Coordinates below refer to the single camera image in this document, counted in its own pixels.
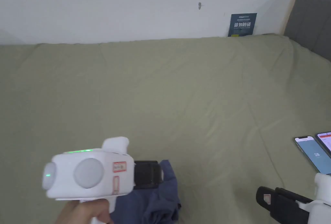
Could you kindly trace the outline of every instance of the phone screen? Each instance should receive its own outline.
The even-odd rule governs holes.
[[[331,158],[313,137],[296,138],[295,141],[320,173],[331,174]]]
[[[331,152],[331,132],[317,134],[317,137],[326,146],[329,152]]]

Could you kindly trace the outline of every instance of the gray upholstered headboard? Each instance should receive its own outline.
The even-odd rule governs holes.
[[[284,35],[331,61],[331,0],[295,0]]]

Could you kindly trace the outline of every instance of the finger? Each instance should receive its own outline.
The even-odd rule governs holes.
[[[59,216],[57,217],[57,223],[63,223],[64,220],[68,217],[68,215],[72,212],[72,210],[80,203],[80,201],[68,201],[65,207],[60,212]]]
[[[103,211],[102,213],[100,213],[98,216],[97,216],[97,219],[103,223],[108,223],[108,222],[111,222],[110,220],[110,216],[109,216],[109,210],[105,210]]]
[[[85,201],[79,204],[73,211],[72,217],[77,223],[89,223],[92,217],[101,215],[102,222],[110,222],[109,202],[106,199],[98,199],[94,201]]]

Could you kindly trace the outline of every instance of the gray circular button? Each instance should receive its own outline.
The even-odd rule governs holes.
[[[45,190],[49,190],[56,178],[56,165],[53,162],[47,163],[44,168],[44,173],[42,176],[42,187]]]
[[[87,158],[81,161],[73,172],[76,183],[83,188],[92,188],[102,179],[104,168],[99,160]]]

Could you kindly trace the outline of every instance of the hand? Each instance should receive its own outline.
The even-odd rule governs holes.
[[[112,223],[109,202],[106,199],[94,201],[69,201],[59,214],[55,224],[90,224],[92,217],[103,223]]]

